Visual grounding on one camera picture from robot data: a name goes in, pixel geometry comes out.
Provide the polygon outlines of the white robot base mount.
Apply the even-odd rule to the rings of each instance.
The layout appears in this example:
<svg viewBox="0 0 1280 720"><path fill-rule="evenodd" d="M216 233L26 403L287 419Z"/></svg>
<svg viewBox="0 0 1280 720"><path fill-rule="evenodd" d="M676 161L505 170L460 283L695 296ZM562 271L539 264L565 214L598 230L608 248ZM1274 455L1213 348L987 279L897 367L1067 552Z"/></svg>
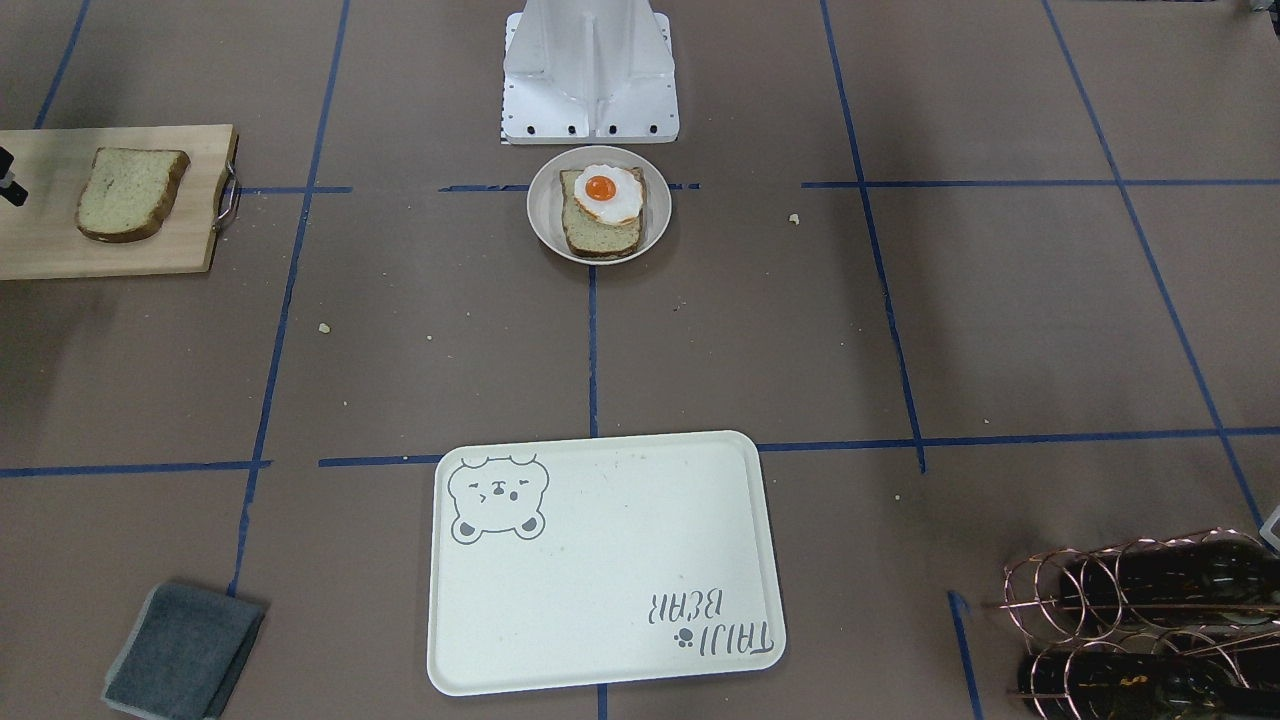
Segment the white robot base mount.
<svg viewBox="0 0 1280 720"><path fill-rule="evenodd" d="M649 1L527 1L503 38L502 142L678 138L669 18Z"/></svg>

